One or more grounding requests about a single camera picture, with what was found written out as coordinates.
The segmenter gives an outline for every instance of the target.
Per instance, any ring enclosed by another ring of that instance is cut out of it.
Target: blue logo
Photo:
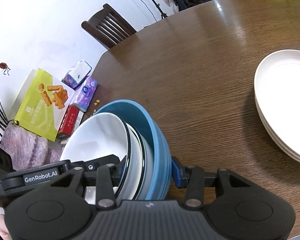
[[[85,93],[85,94],[88,92],[88,90],[89,90],[89,89],[88,89],[87,86],[84,86],[84,87],[82,88],[82,92]]]

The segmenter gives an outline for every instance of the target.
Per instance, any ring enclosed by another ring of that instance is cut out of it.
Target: yellow-green snack bag
[[[38,69],[31,82],[16,120],[23,128],[54,141],[74,90]]]

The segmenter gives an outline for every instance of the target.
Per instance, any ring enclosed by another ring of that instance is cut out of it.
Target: blue bowl
[[[110,112],[136,128],[154,152],[154,171],[146,200],[162,200],[166,197],[171,178],[171,155],[168,143],[148,112],[131,100],[113,101],[95,114]]]

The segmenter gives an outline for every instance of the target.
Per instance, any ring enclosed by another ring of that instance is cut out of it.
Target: ribbed gray panel
[[[197,211],[173,201],[123,201],[100,212],[75,240],[226,240]]]

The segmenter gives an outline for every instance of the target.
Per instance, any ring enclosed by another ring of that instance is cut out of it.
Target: wooden table
[[[300,163],[264,129],[254,102],[260,61],[300,49],[300,0],[215,0],[153,24],[106,52],[84,118],[116,99],[144,106],[183,164],[227,167],[289,201],[300,234]],[[168,198],[182,199],[171,186]],[[214,198],[206,190],[205,202]]]

